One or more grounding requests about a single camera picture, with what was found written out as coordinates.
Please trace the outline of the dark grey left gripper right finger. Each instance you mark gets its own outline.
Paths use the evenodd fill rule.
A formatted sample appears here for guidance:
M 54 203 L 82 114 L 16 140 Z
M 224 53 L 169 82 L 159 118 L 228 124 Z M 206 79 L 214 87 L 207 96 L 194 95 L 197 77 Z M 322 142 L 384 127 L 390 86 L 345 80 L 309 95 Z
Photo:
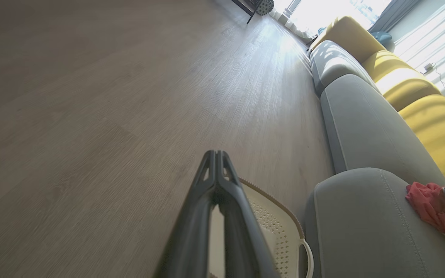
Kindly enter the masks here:
M 217 195 L 224 215 L 226 278 L 279 278 L 228 153 L 217 151 Z

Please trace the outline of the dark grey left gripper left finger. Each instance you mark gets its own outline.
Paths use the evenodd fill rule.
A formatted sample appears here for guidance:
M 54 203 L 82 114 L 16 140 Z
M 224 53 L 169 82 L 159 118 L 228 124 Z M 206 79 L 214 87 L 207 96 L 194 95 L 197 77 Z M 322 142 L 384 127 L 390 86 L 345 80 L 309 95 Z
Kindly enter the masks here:
M 202 157 L 154 272 L 155 278 L 208 278 L 217 150 Z

